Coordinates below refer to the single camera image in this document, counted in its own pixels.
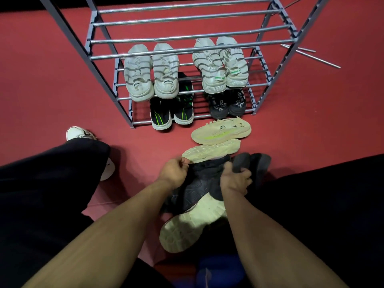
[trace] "person's left hand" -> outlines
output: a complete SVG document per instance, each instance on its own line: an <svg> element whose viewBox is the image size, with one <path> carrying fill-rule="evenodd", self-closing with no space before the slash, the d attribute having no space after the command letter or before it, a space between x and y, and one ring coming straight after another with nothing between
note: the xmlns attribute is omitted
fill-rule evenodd
<svg viewBox="0 0 384 288"><path fill-rule="evenodd" d="M184 157L169 160L161 169L158 180L167 181L172 190L180 187L187 176L189 163L190 160Z"/></svg>

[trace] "hand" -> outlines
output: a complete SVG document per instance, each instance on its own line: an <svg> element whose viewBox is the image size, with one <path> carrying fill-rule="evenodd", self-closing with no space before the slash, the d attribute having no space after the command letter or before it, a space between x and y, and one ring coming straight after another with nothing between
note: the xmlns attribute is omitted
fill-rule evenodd
<svg viewBox="0 0 384 288"><path fill-rule="evenodd" d="M243 195L247 193L247 187L252 184L251 171L241 168L241 173L234 173L232 171L232 163L226 162L224 164L223 174L220 177L220 187L222 192L225 190L233 190Z"/></svg>
<svg viewBox="0 0 384 288"><path fill-rule="evenodd" d="M171 159L161 169L158 180L165 180L172 190L180 187L187 176L190 160L184 157Z"/></svg>

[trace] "forearm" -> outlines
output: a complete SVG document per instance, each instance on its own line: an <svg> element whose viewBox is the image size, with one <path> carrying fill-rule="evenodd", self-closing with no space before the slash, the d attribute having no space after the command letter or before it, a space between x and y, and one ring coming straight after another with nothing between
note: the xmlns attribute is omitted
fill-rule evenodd
<svg viewBox="0 0 384 288"><path fill-rule="evenodd" d="M25 287L120 287L171 189L158 180L76 237Z"/></svg>
<svg viewBox="0 0 384 288"><path fill-rule="evenodd" d="M314 253L240 193L223 190L244 269L257 288L347 287Z"/></svg>

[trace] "shoe rack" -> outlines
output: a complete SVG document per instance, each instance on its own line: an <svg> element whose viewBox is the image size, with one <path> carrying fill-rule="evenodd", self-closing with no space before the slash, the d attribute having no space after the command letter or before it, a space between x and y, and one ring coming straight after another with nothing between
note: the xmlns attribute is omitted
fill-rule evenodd
<svg viewBox="0 0 384 288"><path fill-rule="evenodd" d="M280 77L283 69L289 62L289 60L294 55L295 51L300 46L301 41L304 39L308 30L314 24L321 10L324 8L326 3L329 0L318 0L312 11L310 12L307 20L304 22L304 25L298 30L295 25L292 23L290 17L288 16L285 8L281 4L280 0L228 0L228 1L216 1L216 2L200 2L200 3L183 3L183 4L171 4L171 5L160 5L160 6L147 6L147 7L130 7L130 8L119 8L119 9L106 9L99 10L94 0L86 0L90 10L91 10L91 18L89 22L89 29L87 33L86 42L83 45L79 40L78 36L74 33L73 29L70 27L69 23L63 16L60 9L52 2L52 0L40 0L41 3L45 6L47 11L54 18L56 23L59 25L63 33L66 35L68 40L71 42L73 47L79 53L79 55L83 58L84 62L89 67L90 71L96 77L98 82L102 85L105 92L112 99L119 112L123 115L124 119L127 121L131 128L135 128L138 125L150 125L151 121L134 121L133 120L133 110L132 110L132 100L128 95L125 97L121 97L119 95L119 88L124 87L125 83L119 82L119 72L124 71L124 65L122 60L125 57L135 57L135 56L143 56L143 55L153 55L153 54L170 54L176 53L177 55L183 54L191 54L196 51L209 50L209 49L229 49L229 48L252 48L252 53L249 57L245 59L248 61L248 68L251 67L254 60L257 60L261 64L262 72L265 74L265 82L259 84L247 84L246 88L249 92L251 105L249 109L246 110L246 113L256 114L260 109L263 101L266 99L268 94L270 93L274 83ZM175 9L175 8L193 8L193 7L204 7L204 6L221 6L221 5L236 5L236 4L249 4L249 7L252 7L254 3L265 3L266 10L262 11L246 11L246 12L235 12L235 13L221 13L221 14L206 14L206 15L194 15L194 16L174 16L174 17L166 17L166 18L154 18L154 19L141 19L141 20L126 20L126 21L113 21L113 22L104 22L102 16L105 14L113 14L113 13L127 13L127 17L129 18L129 13L139 12L139 11L153 11L153 10L164 10L164 9ZM237 17L237 16L249 16L254 14L262 14L264 15L263 22L260 28L255 30L247 30L247 31L234 31L234 32L222 32L222 33L211 33L211 34L195 34L195 35L184 35L184 36L166 36L162 38L141 38L141 39L112 39L108 32L109 26L117 26L117 25L133 25L133 24L146 24L146 23L162 23L162 22L176 22L181 20L196 20L196 19L213 19L213 18L224 18L224 17ZM282 24L281 26L269 26L268 22L270 20L271 15L278 14L281 18ZM290 35L289 39L283 40L268 40L263 41L263 34L267 31L286 29ZM105 39L103 40L95 40L95 31L101 30ZM227 44L227 45L216 45L216 46L208 46L208 47L199 47L199 48L177 48L172 50L161 50L161 51L148 51L146 53L118 53L115 47L115 43L143 43L147 41L173 41L173 40L183 40L189 39L191 40L191 44L194 43L194 39L196 38L211 38L211 37L219 37L219 36L236 36L236 35L244 35L244 34L254 34L257 33L257 38L253 42L249 43L238 43L238 44ZM92 47L97 44L108 44L111 50L111 54L107 55L93 55ZM269 71L268 65L265 62L263 57L263 53L260 50L260 46L269 45L269 44L289 44L289 48L285 53L281 63L278 65L276 71L272 74ZM114 59L114 79L113 83L109 84L104 76L99 71L98 67L95 64L97 60L103 59ZM183 71L183 66L191 66L193 62L190 63L180 63L180 71ZM193 76L188 78L180 78L180 80L191 80L192 82L201 81L200 76ZM256 101L252 88L255 87L263 87L263 92L261 96ZM184 91L179 92L179 95L183 94L191 94L191 93L203 93L204 90L192 90L192 91ZM128 100L129 106L128 109L125 109L121 104L121 101ZM195 119L199 118L208 118L209 114L203 115L195 115Z"/></svg>

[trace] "red floor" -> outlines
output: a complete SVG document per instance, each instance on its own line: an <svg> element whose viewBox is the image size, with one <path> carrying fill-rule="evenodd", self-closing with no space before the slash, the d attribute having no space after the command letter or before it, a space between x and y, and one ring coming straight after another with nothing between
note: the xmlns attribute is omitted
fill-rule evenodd
<svg viewBox="0 0 384 288"><path fill-rule="evenodd" d="M291 1L282 0L283 4ZM288 9L297 27L315 1L303 0ZM341 69L297 54L258 114L245 116L253 131L242 140L240 151L271 155L270 170L276 177L384 152L384 36L380 34L383 4L383 0L329 2L302 46L317 50L316 56ZM131 19L249 11L265 6L148 11L131 14ZM68 9L64 14L85 40L89 10ZM129 18L121 15L109 15L104 20ZM161 37L255 29L261 20L261 16L249 16L112 26L110 32L113 38ZM191 128L173 125L169 133L157 132L151 126L130 129L47 12L0 14L0 24L0 165L63 143L69 126L93 131L114 148L111 158L119 164L118 175L100 185L86 210L98 218L150 184L166 160L196 145L190 133L208 120L195 121ZM278 16L271 19L274 24L280 24ZM276 37L286 38L287 33L268 33L264 39ZM251 42L254 37L236 39ZM194 41L170 44L175 48L191 47ZM129 44L118 46L119 51L128 49ZM262 51L270 67L276 67L284 53L279 46L265 46ZM107 54L108 47L100 46L95 53ZM180 58L180 62L191 61L190 55ZM98 65L112 81L113 61L100 61ZM187 74L195 72L193 67L182 70ZM120 93L123 96L127 91L121 89ZM134 110L136 118L149 116L146 103L135 105ZM141 257L151 264L164 257L157 228L150 228Z"/></svg>

